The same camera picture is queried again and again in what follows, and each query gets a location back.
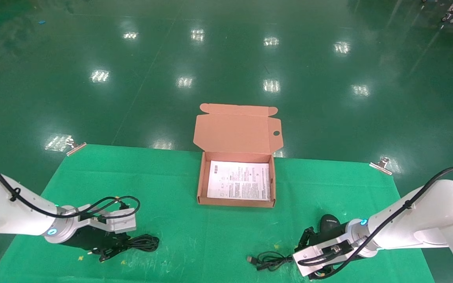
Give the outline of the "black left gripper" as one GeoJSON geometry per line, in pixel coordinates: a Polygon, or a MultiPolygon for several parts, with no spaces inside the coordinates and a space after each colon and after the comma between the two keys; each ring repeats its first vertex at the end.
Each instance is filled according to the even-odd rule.
{"type": "Polygon", "coordinates": [[[109,233],[95,227],[81,227],[60,245],[98,252],[99,262],[105,262],[121,253],[121,248],[111,248],[113,243],[126,243],[131,240],[127,233],[109,233]]]}

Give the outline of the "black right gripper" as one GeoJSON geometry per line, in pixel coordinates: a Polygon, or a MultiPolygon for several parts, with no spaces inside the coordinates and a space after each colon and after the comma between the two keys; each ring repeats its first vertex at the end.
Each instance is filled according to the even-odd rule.
{"type": "MultiPolygon", "coordinates": [[[[358,240],[354,240],[352,233],[346,230],[329,230],[316,233],[313,227],[304,229],[300,240],[295,246],[295,252],[306,247],[315,255],[310,255],[310,261],[347,261],[359,247],[358,240]]],[[[310,281],[319,280],[328,273],[318,270],[308,275],[310,281]]]]}

